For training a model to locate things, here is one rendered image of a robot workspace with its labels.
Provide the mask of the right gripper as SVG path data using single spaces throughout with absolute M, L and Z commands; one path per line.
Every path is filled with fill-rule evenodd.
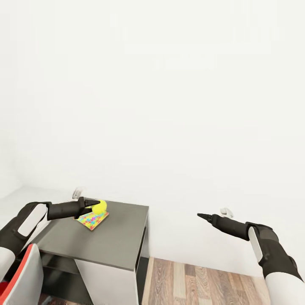
M 229 218 L 224 218 L 218 216 L 217 214 L 200 214 L 198 213 L 197 216 L 211 222 L 212 226 L 217 228 L 218 230 L 222 231 L 223 233 L 229 234 L 231 236 L 235 235 L 235 223 L 237 221 Z

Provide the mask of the tennis ball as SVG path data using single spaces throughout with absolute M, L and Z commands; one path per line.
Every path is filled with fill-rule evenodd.
M 93 213 L 95 213 L 97 215 L 104 213 L 107 209 L 106 202 L 104 200 L 99 200 L 99 201 L 100 201 L 100 204 L 91 206 Z

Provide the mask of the jigsaw puzzle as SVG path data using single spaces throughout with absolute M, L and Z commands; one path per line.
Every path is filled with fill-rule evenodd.
M 93 230 L 108 215 L 109 213 L 107 213 L 106 211 L 100 215 L 90 212 L 86 215 L 79 216 L 79 218 L 76 220 L 88 227 L 90 230 Z

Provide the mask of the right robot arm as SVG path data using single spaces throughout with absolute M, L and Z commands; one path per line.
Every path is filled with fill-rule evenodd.
M 298 273 L 295 260 L 286 254 L 271 227 L 252 222 L 241 223 L 233 220 L 234 214 L 228 209 L 217 214 L 197 216 L 211 222 L 212 226 L 231 236 L 250 241 L 269 293 L 271 305 L 305 305 L 305 283 Z

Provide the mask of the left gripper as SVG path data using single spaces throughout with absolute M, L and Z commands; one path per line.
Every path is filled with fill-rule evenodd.
M 74 219 L 78 219 L 79 216 L 86 215 L 92 212 L 92 205 L 100 204 L 99 200 L 85 199 L 85 197 L 79 197 L 78 201 L 61 203 L 61 216 L 60 218 L 67 218 L 74 216 Z

